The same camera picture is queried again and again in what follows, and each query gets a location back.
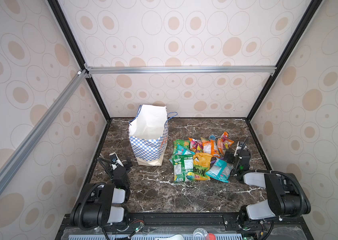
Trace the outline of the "green Fox's candy packet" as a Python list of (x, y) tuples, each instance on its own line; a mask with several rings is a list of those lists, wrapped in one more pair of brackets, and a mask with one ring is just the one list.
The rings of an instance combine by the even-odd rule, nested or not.
[(171, 162), (173, 165), (174, 183), (195, 181), (193, 155), (173, 155)]

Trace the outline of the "teal mint blossom packet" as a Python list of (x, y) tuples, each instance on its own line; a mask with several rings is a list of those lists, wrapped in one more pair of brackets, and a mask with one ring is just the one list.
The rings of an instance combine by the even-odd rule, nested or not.
[(175, 145), (174, 150), (173, 150), (173, 155), (172, 157), (169, 159), (171, 163), (173, 163), (172, 159), (176, 156), (176, 155), (192, 155), (194, 156), (195, 153), (192, 152), (191, 150), (189, 150), (188, 148), (185, 148), (181, 145)]

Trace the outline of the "yellow green snack packet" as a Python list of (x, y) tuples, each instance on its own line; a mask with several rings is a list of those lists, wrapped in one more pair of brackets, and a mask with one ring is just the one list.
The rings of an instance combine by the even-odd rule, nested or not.
[(208, 181), (210, 177), (206, 174), (210, 169), (212, 155), (208, 153), (196, 153), (193, 156), (193, 172), (198, 181)]

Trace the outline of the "colourful fruit candy packet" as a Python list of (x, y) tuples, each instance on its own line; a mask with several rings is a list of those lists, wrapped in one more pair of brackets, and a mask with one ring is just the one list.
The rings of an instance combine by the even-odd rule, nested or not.
[(201, 140), (189, 138), (189, 149), (194, 153), (203, 153), (203, 144)]

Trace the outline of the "orange Fox's candy packet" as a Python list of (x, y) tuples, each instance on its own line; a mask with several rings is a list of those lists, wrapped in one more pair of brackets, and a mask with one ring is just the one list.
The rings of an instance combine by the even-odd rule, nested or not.
[(212, 155), (215, 158), (221, 158), (217, 143), (215, 140), (201, 138), (203, 152)]

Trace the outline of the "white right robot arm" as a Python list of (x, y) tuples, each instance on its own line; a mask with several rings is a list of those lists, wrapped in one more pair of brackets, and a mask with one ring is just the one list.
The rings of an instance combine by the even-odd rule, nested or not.
[(230, 175), (237, 181), (266, 190), (266, 200), (240, 208), (240, 221), (298, 218), (311, 212), (310, 201), (294, 174), (250, 170), (250, 158), (251, 153), (246, 149), (227, 150), (223, 157), (232, 167)]

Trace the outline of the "green chips snack packet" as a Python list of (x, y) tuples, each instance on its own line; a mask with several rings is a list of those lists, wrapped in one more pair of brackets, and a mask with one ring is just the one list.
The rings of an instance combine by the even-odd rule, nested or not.
[(189, 150), (190, 141), (189, 140), (175, 140), (173, 141), (173, 149), (176, 151), (178, 146), (182, 146)]

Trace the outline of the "blue checkered paper bag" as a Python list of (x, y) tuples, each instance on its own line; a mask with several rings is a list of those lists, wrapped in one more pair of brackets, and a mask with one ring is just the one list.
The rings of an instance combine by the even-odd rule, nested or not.
[(129, 140), (140, 166), (161, 166), (168, 145), (169, 120), (177, 112), (166, 107), (141, 105), (129, 122)]

